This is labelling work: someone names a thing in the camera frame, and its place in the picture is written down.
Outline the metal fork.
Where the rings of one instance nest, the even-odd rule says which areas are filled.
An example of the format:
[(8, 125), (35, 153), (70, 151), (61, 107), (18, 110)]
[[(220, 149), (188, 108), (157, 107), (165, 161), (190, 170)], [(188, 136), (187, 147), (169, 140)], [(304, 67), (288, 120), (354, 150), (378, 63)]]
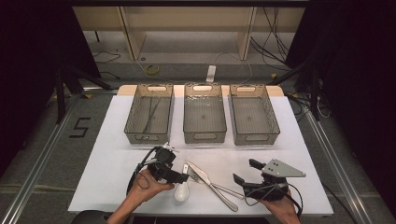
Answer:
[[(190, 169), (190, 168), (188, 169), (188, 175), (189, 175), (195, 182), (200, 183), (200, 184), (205, 184), (205, 181), (204, 181), (200, 176), (198, 176), (198, 174), (196, 174), (196, 173), (195, 173), (192, 169)], [(224, 191), (224, 192), (226, 192), (226, 193), (228, 193), (228, 194), (230, 194), (230, 195), (233, 195), (234, 197), (236, 197), (236, 198), (238, 198), (238, 199), (240, 199), (240, 200), (245, 199), (245, 196), (244, 196), (244, 195), (242, 195), (242, 194), (240, 194), (240, 193), (238, 193), (238, 192), (236, 192), (236, 191), (234, 191), (234, 190), (224, 188), (223, 186), (217, 185), (217, 184), (215, 184), (215, 183), (213, 183), (212, 185), (215, 187), (215, 189), (222, 190), (222, 191)]]

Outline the person's left hand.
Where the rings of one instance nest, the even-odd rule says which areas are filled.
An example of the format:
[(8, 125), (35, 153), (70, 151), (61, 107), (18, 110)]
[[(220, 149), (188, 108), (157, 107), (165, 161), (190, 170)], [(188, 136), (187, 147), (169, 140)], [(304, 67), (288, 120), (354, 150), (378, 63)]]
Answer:
[(158, 193), (173, 189), (174, 187), (175, 185), (172, 183), (164, 184), (158, 182), (151, 175), (150, 171), (145, 169), (136, 175), (136, 179), (127, 194), (126, 202), (138, 206), (150, 200)]

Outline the metal chopstick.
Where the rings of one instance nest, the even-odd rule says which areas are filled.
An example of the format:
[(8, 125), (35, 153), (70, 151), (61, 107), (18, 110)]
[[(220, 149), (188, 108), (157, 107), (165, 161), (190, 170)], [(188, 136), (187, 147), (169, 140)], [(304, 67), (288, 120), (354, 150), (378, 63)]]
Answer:
[(151, 108), (152, 108), (152, 98), (150, 98), (149, 105), (148, 105), (148, 119), (143, 129), (143, 133), (148, 131), (149, 123), (150, 123), (150, 116), (151, 116)]
[(153, 116), (154, 116), (154, 114), (155, 114), (155, 112), (156, 112), (156, 108), (157, 108), (159, 102), (160, 102), (160, 98), (158, 98), (157, 103), (151, 108), (150, 122), (151, 122), (151, 120), (152, 120), (152, 118), (153, 118)]

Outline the black metal stand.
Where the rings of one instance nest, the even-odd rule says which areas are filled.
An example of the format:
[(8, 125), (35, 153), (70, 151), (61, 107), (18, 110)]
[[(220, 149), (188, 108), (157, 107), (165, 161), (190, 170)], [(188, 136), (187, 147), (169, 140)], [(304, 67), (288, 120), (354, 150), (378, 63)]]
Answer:
[(94, 77), (75, 66), (64, 65), (60, 67), (55, 74), (55, 90), (58, 106), (57, 124), (63, 120), (66, 113), (64, 86), (66, 86), (72, 94), (81, 94), (83, 92), (83, 87), (78, 81), (80, 78), (84, 78), (104, 90), (112, 90), (112, 87), (109, 84), (106, 84), (98, 77)]
[(309, 91), (310, 100), (309, 100), (309, 110), (314, 116), (315, 120), (319, 120), (318, 115), (318, 69), (315, 64), (310, 60), (305, 60), (300, 65), (291, 69), (282, 77), (276, 78), (268, 83), (269, 86), (276, 86), (281, 84), (282, 82), (294, 77), (298, 76), (294, 88), (297, 91)]

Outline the white table sheet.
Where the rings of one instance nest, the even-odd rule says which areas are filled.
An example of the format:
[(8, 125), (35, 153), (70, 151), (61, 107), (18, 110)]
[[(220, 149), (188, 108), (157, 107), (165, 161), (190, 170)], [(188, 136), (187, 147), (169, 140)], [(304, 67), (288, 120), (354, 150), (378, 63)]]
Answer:
[[(123, 131), (132, 101), (131, 96), (115, 96), (111, 100), (91, 156), (68, 208), (70, 212), (112, 212), (124, 200), (136, 165), (149, 151), (148, 146), (130, 144)], [(184, 99), (177, 97), (171, 128), (171, 145), (177, 150), (173, 169), (179, 172), (185, 161), (191, 161), (203, 169), (212, 182), (240, 192), (242, 188), (234, 183), (233, 174), (241, 176), (247, 182), (262, 181), (261, 172), (249, 166), (249, 159), (260, 162), (278, 159), (306, 174), (306, 177), (292, 177), (288, 180), (293, 185), (293, 199), (304, 204), (303, 215), (332, 215), (332, 207), (319, 181), (288, 99), (273, 97), (271, 102), (280, 127), (280, 135), (273, 145), (235, 145), (231, 122), (227, 123), (224, 143), (187, 145), (183, 133)], [(178, 202), (172, 190), (164, 191), (143, 203), (135, 213), (139, 216), (158, 217), (262, 217), (268, 214), (259, 204), (249, 206), (243, 200), (231, 197), (230, 200), (238, 206), (238, 211), (234, 212), (205, 184), (191, 181), (189, 192), (186, 201)]]

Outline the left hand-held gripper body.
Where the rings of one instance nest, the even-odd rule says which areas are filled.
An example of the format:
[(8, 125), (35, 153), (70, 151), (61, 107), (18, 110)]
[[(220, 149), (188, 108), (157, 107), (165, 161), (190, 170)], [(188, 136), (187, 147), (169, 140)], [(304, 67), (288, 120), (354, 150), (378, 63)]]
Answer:
[(164, 179), (167, 183), (170, 183), (170, 174), (177, 173), (172, 170), (173, 161), (176, 158), (173, 149), (174, 148), (168, 143), (165, 143), (163, 146), (156, 146), (148, 152), (147, 157), (149, 157), (152, 152), (155, 153), (150, 160), (146, 161), (146, 165), (151, 175), (156, 180)]

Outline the white ceramic spoon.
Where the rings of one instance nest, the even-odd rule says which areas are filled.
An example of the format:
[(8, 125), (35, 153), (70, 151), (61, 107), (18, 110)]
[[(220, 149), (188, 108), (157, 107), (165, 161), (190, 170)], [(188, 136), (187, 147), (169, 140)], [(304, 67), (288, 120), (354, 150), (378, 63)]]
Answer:
[(175, 199), (178, 202), (184, 202), (188, 199), (189, 197), (189, 187), (187, 182), (183, 182), (182, 184), (179, 184), (177, 186), (177, 189), (175, 191)]

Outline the dark curtain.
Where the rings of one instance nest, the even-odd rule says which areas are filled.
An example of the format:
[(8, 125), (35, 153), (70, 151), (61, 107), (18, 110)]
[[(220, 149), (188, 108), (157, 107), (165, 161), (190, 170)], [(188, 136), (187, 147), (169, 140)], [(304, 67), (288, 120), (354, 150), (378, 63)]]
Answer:
[(346, 139), (396, 218), (396, 0), (309, 0), (287, 64), (319, 36), (319, 77)]
[(0, 176), (65, 65), (100, 76), (69, 0), (0, 0)]

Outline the white power strip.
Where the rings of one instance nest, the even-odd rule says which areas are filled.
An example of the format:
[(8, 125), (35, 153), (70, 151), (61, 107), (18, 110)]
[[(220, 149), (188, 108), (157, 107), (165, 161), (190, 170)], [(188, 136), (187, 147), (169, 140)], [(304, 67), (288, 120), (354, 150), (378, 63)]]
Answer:
[(209, 65), (208, 70), (207, 70), (207, 75), (206, 75), (206, 82), (213, 83), (214, 79), (215, 79), (215, 74), (216, 74), (216, 66)]

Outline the beige wooden shelf unit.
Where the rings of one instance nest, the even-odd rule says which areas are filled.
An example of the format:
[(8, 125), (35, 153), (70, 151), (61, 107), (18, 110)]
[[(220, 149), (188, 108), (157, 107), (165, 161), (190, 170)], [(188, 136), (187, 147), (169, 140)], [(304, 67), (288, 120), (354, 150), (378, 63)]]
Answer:
[(138, 58), (148, 32), (232, 32), (245, 60), (251, 34), (268, 32), (268, 19), (281, 33), (297, 31), (302, 7), (74, 7), (84, 31), (122, 31), (130, 57)]

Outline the clear grey plastic basket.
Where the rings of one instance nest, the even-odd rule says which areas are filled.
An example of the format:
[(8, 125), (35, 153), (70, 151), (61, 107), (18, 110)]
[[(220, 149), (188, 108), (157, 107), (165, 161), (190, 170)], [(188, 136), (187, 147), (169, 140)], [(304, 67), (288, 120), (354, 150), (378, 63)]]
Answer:
[[(149, 132), (143, 133), (148, 119), (149, 101), (154, 106), (160, 102), (151, 120)], [(169, 141), (171, 118), (173, 114), (174, 86), (172, 84), (139, 84), (124, 127), (131, 144), (161, 145)]]
[(266, 87), (231, 85), (229, 107), (237, 146), (273, 145), (280, 128)]
[(227, 132), (219, 83), (184, 86), (183, 132), (186, 144), (223, 143)]

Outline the metal table knife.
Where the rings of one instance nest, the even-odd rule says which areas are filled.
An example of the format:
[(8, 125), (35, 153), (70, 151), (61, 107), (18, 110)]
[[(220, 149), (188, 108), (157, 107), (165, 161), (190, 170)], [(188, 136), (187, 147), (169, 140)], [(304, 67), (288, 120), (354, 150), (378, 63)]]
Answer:
[(217, 190), (208, 178), (208, 175), (201, 168), (191, 161), (186, 161), (190, 168), (212, 189), (212, 191), (234, 212), (238, 211), (238, 206), (227, 199), (219, 190)]

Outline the person's right hand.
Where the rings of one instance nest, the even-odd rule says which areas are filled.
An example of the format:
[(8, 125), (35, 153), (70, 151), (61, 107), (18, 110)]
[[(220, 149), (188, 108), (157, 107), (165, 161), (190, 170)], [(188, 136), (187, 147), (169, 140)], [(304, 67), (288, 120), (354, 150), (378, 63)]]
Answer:
[(299, 219), (295, 211), (294, 203), (287, 196), (284, 196), (279, 201), (273, 202), (260, 200), (260, 203), (262, 203), (278, 221)]

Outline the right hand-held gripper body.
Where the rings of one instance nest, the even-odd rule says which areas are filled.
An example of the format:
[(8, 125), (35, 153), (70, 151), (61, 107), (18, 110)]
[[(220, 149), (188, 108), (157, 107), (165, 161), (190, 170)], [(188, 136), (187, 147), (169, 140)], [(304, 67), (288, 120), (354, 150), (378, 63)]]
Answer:
[(262, 172), (263, 181), (261, 183), (245, 181), (243, 191), (246, 198), (269, 202), (279, 201), (289, 190), (288, 177), (306, 177), (303, 171), (278, 159), (272, 159), (265, 163), (264, 168), (259, 171)]

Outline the aluminium floor rail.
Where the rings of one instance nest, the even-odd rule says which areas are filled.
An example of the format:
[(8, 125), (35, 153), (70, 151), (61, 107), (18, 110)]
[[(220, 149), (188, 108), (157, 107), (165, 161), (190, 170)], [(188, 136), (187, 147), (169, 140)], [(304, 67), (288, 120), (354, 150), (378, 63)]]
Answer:
[(35, 161), (32, 171), (26, 177), (25, 181), (21, 185), (16, 194), (14, 200), (10, 204), (5, 213), (5, 216), (1, 219), (1, 224), (16, 224), (21, 213), (27, 204), (31, 194), (35, 189), (35, 185), (42, 175), (51, 154), (57, 146), (59, 139), (64, 131), (67, 122), (70, 120), (70, 115), (79, 101), (79, 95), (72, 95), (66, 106), (64, 117), (55, 125), (49, 140), (42, 149), (38, 159)]
[(320, 122), (315, 119), (312, 112), (308, 109), (305, 110), (305, 115), (321, 145), (326, 159), (332, 167), (332, 171), (334, 172), (337, 182), (346, 197), (355, 220), (358, 224), (374, 224), (368, 214), (368, 210), (366, 209), (363, 200), (356, 188), (353, 186), (351, 179), (348, 177), (346, 169), (337, 157), (329, 137), (325, 133)]

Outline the black round stool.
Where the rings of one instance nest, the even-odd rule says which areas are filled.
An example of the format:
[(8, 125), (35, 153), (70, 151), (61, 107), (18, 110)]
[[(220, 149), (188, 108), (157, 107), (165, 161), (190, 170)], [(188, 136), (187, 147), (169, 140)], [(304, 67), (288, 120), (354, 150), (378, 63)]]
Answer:
[(110, 213), (108, 212), (87, 210), (77, 214), (71, 224), (107, 224), (106, 221), (109, 217)]

